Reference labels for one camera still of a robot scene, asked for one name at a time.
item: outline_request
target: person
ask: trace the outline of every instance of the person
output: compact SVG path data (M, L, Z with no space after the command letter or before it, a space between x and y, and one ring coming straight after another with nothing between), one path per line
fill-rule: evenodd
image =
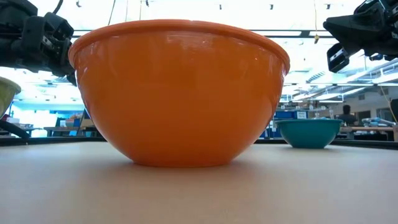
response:
M343 114L338 119L343 120L347 125L354 125L357 122L356 117L351 114L351 107L349 105L343 106Z

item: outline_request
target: bowl rim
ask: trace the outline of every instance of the bowl rim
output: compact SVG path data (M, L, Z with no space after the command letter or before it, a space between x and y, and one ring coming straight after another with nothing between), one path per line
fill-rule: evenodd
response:
M95 29L80 38L78 38L70 47L68 58L70 64L74 67L75 55L87 45L114 35L127 33L138 33L155 30L187 30L196 32L207 32L220 35L230 35L238 39L255 43L270 50L279 56L286 67L286 73L290 70L290 58L287 52L277 43L262 35L251 32L250 30L219 24L215 22L190 21L184 19L154 19L122 22L106 27Z
M0 82L14 87L15 95L21 92L21 86L19 86L16 82L9 80L8 78L0 77Z
M286 123L342 123L343 120L340 119L290 119L283 121L275 121L276 124L286 124Z

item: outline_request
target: teal bowl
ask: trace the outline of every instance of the teal bowl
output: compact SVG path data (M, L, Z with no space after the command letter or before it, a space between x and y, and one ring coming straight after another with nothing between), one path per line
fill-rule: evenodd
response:
M340 131L342 120L295 119L277 121L283 139L291 146L306 149L323 149Z

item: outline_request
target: ceiling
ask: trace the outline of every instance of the ceiling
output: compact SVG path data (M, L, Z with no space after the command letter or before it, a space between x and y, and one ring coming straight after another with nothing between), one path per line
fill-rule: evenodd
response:
M30 2L39 8L39 15L43 16L46 12L53 11L58 0ZM64 0L58 15L68 20L76 30L75 35L83 35L87 31L82 30L97 29L109 22L115 24L139 19L202 20L257 30L262 35L275 36L283 33L289 38L271 38L287 51L291 61L282 101L341 101L344 93L366 91L375 82L398 85L398 62L371 62L362 52L358 52L350 58L350 64L344 70L331 73L327 67L326 51L336 40L323 38L314 44L312 37L300 38L297 30L312 30L312 36L315 35L315 30L319 30L320 35L330 36L322 27L323 21L327 17L352 14L362 2L363 0L116 0L109 19L113 0L79 0L78 4L75 0ZM23 92L17 95L17 100L82 104L78 89L71 86L66 79L52 76L48 72L32 73L12 68L0 68L0 71L1 76L21 85ZM351 86L336 86L348 83Z

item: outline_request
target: bowl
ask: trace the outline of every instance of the bowl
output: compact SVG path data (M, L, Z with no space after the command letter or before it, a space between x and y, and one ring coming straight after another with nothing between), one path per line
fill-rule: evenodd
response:
M289 71L261 35L184 20L94 30L69 59L105 139L137 164L166 167L229 163L270 121Z
M13 81L0 77L0 118L6 113L14 96L21 92L21 87Z
M294 119L276 121L283 139L291 146L323 149L340 131L343 121L338 119Z

